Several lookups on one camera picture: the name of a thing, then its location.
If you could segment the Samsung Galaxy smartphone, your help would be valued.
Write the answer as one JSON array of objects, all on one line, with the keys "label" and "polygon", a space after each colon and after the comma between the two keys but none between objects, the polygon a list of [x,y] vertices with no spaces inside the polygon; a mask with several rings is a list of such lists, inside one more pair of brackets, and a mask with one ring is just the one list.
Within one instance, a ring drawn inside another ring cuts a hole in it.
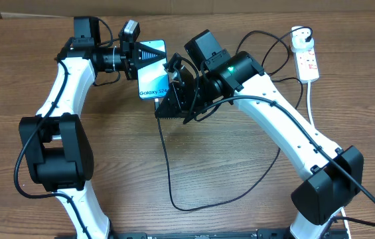
[{"label": "Samsung Galaxy smartphone", "polygon": [[[150,40],[140,42],[167,54],[165,41]],[[165,71],[167,57],[150,64],[149,66],[137,69],[139,97],[142,100],[152,98],[163,98],[169,89],[169,77]]]}]

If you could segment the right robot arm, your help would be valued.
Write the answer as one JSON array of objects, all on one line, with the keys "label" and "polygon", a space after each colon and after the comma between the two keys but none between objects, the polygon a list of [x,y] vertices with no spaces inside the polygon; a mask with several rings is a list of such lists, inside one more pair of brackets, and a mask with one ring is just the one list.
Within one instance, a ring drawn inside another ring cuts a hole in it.
[{"label": "right robot arm", "polygon": [[341,210],[362,190],[364,158],[317,131],[277,90],[249,53],[230,55],[210,31],[185,44],[164,69],[173,81],[155,115],[200,121],[223,103],[250,116],[286,154],[302,179],[291,193],[298,213],[285,238],[324,238]]}]

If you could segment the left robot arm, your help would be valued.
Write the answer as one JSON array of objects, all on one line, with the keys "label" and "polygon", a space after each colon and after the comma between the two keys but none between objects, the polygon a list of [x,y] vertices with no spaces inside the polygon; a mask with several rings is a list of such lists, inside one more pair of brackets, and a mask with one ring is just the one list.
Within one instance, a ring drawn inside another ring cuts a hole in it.
[{"label": "left robot arm", "polygon": [[143,100],[162,98],[169,85],[164,71],[163,40],[140,41],[137,21],[127,21],[117,35],[102,41],[97,17],[75,17],[74,36],[56,55],[58,72],[42,107],[19,123],[22,149],[32,181],[46,198],[58,199],[70,217],[77,238],[115,238],[92,187],[94,154],[80,116],[89,89],[101,72],[138,82]]}]

